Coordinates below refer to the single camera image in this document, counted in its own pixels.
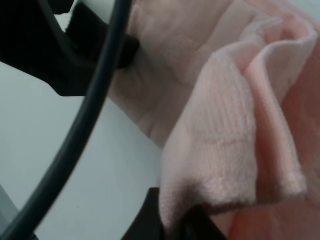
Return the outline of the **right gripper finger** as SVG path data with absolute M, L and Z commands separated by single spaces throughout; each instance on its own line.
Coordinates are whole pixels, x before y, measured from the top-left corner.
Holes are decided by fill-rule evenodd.
M 122 240 L 166 240 L 159 211 L 159 188 L 150 188 L 144 203 Z M 177 240 L 226 240 L 221 230 L 200 206 L 191 209 L 182 219 Z

